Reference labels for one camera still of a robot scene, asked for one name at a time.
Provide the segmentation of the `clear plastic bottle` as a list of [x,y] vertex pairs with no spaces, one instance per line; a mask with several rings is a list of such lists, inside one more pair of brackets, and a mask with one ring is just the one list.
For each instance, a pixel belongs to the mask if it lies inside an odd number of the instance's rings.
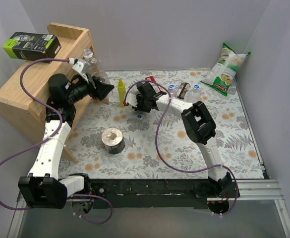
[[89,64],[87,75],[99,77],[103,83],[110,84],[110,80],[105,71],[102,69],[101,61],[94,55],[91,49],[85,49],[83,51],[83,59]]
[[186,102],[194,104],[200,100],[200,97],[201,88],[196,90],[192,87],[192,89],[187,93]]
[[171,89],[168,88],[168,91],[170,92],[172,99],[176,99],[177,98],[177,89],[176,89],[176,86],[175,86],[175,89],[173,89],[173,90],[171,90]]

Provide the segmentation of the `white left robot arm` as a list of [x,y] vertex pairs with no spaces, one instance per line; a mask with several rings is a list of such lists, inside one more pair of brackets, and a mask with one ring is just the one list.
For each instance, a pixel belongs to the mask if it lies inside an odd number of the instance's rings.
[[96,76],[84,79],[77,74],[68,80],[58,73],[48,79],[48,89],[43,144],[28,175],[20,177],[18,187],[29,207],[61,209],[73,194],[87,198],[92,191],[87,174],[58,179],[61,155],[76,114],[74,104],[86,96],[101,101],[114,86]]

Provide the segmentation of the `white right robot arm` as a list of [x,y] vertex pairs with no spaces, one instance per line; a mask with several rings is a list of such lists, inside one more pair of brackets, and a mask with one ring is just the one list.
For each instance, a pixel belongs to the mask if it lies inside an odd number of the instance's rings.
[[[201,101],[188,103],[173,98],[171,93],[164,88],[163,91],[155,91],[152,86],[155,82],[141,80],[132,86],[136,86],[136,92],[129,88],[124,98],[125,105],[132,105],[135,111],[149,113],[152,110],[163,112],[156,129],[155,147],[162,162],[169,168],[187,174],[208,172],[211,193],[216,197],[224,196],[229,192],[232,181],[235,179],[231,170],[223,165],[220,153],[216,145],[216,123],[210,115],[205,104]],[[188,138],[194,142],[201,151],[206,168],[195,171],[177,169],[168,164],[162,157],[158,146],[160,124],[166,113],[170,113],[180,119],[185,127]]]

